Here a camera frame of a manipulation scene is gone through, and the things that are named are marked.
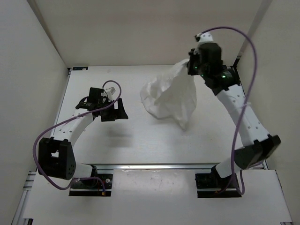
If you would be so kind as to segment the white pleated skirt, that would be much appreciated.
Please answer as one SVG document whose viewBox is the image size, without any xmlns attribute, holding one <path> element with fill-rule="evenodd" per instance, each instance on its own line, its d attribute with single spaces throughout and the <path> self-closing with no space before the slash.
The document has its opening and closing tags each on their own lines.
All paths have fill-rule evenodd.
<svg viewBox="0 0 300 225">
<path fill-rule="evenodd" d="M 181 60 L 143 85 L 145 110 L 158 120 L 172 118 L 183 130 L 197 106 L 194 77 L 188 75 L 189 59 Z"/>
</svg>

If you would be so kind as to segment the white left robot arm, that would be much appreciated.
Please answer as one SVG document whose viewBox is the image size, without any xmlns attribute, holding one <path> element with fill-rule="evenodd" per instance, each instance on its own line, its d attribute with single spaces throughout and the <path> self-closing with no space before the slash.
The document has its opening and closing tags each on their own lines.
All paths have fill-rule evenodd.
<svg viewBox="0 0 300 225">
<path fill-rule="evenodd" d="M 90 88 L 89 95 L 79 101 L 72 116 L 58 126 L 54 135 L 39 141 L 39 174 L 46 179 L 82 180 L 89 188 L 97 185 L 95 166 L 76 162 L 73 148 L 95 118 L 100 117 L 102 122 L 128 119 L 122 98 L 114 97 L 115 92 L 114 87 Z"/>
</svg>

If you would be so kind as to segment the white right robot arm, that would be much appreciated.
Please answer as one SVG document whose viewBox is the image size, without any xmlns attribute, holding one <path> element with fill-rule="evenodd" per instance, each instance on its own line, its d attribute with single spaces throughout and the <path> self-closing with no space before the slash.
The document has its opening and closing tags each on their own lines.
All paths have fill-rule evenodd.
<svg viewBox="0 0 300 225">
<path fill-rule="evenodd" d="M 189 75 L 200 75 L 205 85 L 224 105 L 233 120 L 241 138 L 242 147 L 235 149 L 233 159 L 227 159 L 214 166 L 210 181 L 215 187 L 222 187 L 232 172 L 242 171 L 268 159 L 281 144 L 278 135 L 271 135 L 262 125 L 250 105 L 245 103 L 238 74 L 223 65 L 221 47 L 214 42 L 204 42 L 188 53 Z"/>
</svg>

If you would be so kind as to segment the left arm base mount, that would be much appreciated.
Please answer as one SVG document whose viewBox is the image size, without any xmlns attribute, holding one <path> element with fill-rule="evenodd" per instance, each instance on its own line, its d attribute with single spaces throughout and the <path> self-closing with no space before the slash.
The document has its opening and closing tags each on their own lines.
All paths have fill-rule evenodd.
<svg viewBox="0 0 300 225">
<path fill-rule="evenodd" d="M 69 196 L 110 197 L 113 187 L 113 171 L 99 170 L 97 172 L 97 176 L 102 180 L 104 184 L 104 194 L 102 183 L 96 179 L 91 179 L 74 183 L 69 190 Z"/>
</svg>

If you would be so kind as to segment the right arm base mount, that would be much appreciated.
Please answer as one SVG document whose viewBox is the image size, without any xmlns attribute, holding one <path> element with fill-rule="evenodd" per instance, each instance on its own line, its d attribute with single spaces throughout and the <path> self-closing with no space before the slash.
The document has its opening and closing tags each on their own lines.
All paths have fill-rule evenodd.
<svg viewBox="0 0 300 225">
<path fill-rule="evenodd" d="M 195 174 L 197 198 L 240 198 L 233 183 L 232 176 L 220 178 L 218 174 L 196 173 Z"/>
</svg>

